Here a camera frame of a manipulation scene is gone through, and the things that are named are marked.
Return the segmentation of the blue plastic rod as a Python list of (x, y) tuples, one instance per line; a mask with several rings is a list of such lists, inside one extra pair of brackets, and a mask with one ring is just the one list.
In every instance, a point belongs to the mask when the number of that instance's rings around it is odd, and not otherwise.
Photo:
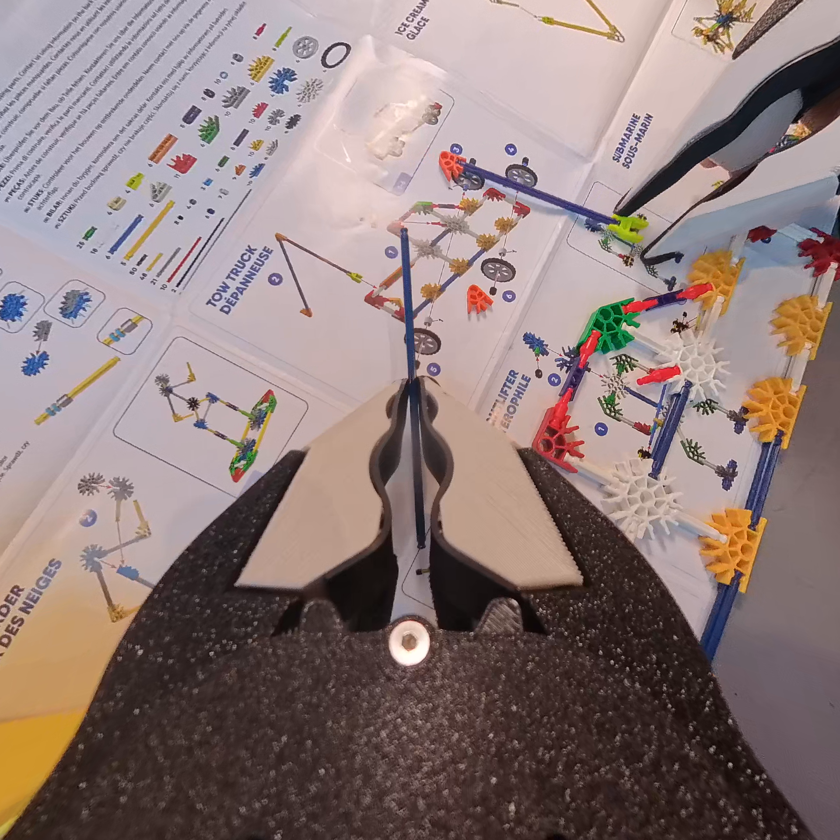
[(426, 547), (426, 517), (424, 500), (424, 464), (422, 459), (422, 436), (420, 430), (419, 385), (415, 366), (415, 328), (413, 314), (413, 285), (411, 246), (404, 224), (399, 227), (402, 260), (403, 309), (407, 367), (408, 419), (411, 435), (411, 464), (413, 478), (414, 517), (416, 546), (419, 550)]

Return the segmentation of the purple plastic rod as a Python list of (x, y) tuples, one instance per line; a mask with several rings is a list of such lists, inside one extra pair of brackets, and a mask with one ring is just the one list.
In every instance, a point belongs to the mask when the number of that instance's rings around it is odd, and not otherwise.
[(585, 218), (589, 218), (599, 224), (620, 224), (619, 217), (591, 210), (590, 208), (585, 207), (583, 205), (573, 203), (558, 196), (554, 196), (550, 193), (541, 191), (540, 189), (534, 186), (525, 185), (523, 183), (513, 181), (511, 178), (508, 178), (505, 175), (499, 175), (498, 173), (484, 170), (469, 162), (456, 164), (455, 167), (460, 169), (460, 174), (463, 173), (469, 175), (476, 175), (484, 179), (485, 182), (493, 182), (499, 184), (500, 186), (510, 187), (511, 189), (523, 193), (526, 196), (530, 196), (531, 198), (534, 198), (538, 201), (552, 205), (553, 207), (558, 207), (560, 209), (563, 209), (564, 211), (570, 212), (571, 214), (581, 215)]

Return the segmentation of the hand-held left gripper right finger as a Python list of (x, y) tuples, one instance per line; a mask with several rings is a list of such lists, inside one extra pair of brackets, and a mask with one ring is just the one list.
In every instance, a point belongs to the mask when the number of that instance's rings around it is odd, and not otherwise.
[(420, 379), (419, 393), (423, 457), (437, 482), (429, 582), (438, 627), (477, 628), (500, 598), (525, 628), (542, 628), (527, 595), (584, 578), (516, 445), (434, 381)]

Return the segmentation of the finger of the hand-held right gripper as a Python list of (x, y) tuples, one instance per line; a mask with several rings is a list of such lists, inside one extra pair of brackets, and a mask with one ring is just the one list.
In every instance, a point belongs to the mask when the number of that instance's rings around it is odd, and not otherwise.
[(707, 158), (736, 146), (722, 187), (690, 204), (643, 250), (643, 262), (679, 259), (692, 246), (794, 219), (838, 193), (838, 86), (758, 86), (726, 116), (687, 138), (636, 187), (648, 205)]
[(707, 200), (733, 189), (791, 123), (838, 89), (838, 32), (838, 1), (773, 2), (617, 213), (635, 214), (703, 161), (729, 173)]

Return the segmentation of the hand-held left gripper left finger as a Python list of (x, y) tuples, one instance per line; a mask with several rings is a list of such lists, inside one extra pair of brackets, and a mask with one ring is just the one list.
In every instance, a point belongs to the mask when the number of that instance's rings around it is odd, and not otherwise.
[(385, 485), (407, 401), (407, 382), (396, 381), (311, 441), (238, 586), (327, 598), (346, 624), (390, 622), (397, 561)]

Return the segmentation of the colourful rod connector frame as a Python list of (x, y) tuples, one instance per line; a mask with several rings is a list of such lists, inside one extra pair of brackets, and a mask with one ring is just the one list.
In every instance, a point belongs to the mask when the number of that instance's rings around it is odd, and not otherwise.
[(570, 346), (523, 336), (560, 369), (533, 448), (593, 481), (631, 540), (680, 528), (698, 541), (716, 588), (700, 642), (709, 658), (749, 586), (838, 280), (838, 237), (817, 227), (733, 240), (666, 291), (601, 305)]

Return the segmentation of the yellow plastic parts bin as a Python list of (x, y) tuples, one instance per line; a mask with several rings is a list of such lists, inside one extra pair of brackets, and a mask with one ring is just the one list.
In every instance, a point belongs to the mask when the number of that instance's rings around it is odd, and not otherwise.
[(60, 760), (88, 707), (1, 723), (1, 838)]

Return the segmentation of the white building instruction sheet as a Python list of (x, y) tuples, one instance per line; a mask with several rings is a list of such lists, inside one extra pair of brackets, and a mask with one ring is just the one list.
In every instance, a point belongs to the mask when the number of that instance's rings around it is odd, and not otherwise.
[[(524, 334), (747, 230), (648, 265), (726, 170), (628, 245), (440, 152), (618, 214), (770, 5), (2, 2), (2, 722), (88, 707), (197, 535), (406, 378), (400, 224), (416, 377), (532, 446), (560, 369)], [(698, 541), (636, 541), (701, 630)]]

